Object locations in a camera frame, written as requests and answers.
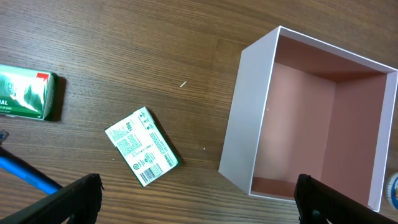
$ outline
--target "soap box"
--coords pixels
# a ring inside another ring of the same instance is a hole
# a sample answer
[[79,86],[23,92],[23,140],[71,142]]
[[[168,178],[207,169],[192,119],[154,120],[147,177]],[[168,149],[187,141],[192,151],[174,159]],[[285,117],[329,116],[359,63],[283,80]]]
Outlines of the soap box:
[[308,174],[379,211],[397,77],[274,29],[242,51],[219,172],[249,195],[290,202]]
[[51,120],[58,76],[0,64],[0,114]]
[[178,164],[146,107],[105,129],[105,133],[143,187]]

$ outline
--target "white box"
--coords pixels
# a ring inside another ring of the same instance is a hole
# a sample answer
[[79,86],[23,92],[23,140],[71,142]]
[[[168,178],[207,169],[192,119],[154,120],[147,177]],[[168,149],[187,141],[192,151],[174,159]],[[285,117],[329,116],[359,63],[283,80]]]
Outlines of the white box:
[[294,201],[308,174],[379,211],[397,69],[278,27],[242,51],[219,172]]

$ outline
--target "green and white box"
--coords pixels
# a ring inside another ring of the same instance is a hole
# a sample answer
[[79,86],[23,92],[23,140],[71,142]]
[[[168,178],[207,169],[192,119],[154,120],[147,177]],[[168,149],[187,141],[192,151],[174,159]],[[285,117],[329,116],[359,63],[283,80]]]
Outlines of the green and white box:
[[105,133],[143,187],[178,164],[146,107],[110,126]]
[[0,114],[49,120],[58,76],[0,64]]

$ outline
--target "barcode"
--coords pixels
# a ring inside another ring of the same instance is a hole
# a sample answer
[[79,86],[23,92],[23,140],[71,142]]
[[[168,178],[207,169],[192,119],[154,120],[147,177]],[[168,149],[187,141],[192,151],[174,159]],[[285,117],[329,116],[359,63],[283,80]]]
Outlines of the barcode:
[[164,158],[166,159],[166,161],[169,164],[169,166],[172,167],[173,166],[173,162],[170,159],[170,156],[168,154],[164,154]]
[[153,181],[157,177],[160,177],[163,174],[162,169],[158,164],[153,165],[151,168],[145,170],[140,174],[142,179],[144,180],[145,184],[148,184],[149,182]]

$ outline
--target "brown tabletop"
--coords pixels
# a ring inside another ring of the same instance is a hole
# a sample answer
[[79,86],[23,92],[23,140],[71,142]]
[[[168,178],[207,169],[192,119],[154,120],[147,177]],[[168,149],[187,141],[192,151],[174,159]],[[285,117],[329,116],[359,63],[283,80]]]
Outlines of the brown tabletop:
[[[3,146],[62,185],[99,173],[97,223],[298,223],[295,204],[218,173],[240,52],[283,25],[398,67],[397,15],[395,0],[0,0],[0,63],[66,79],[61,120],[1,117]],[[144,189],[104,133],[141,106],[183,159]],[[0,169],[0,218],[44,196]],[[381,213],[398,221],[384,199]]]

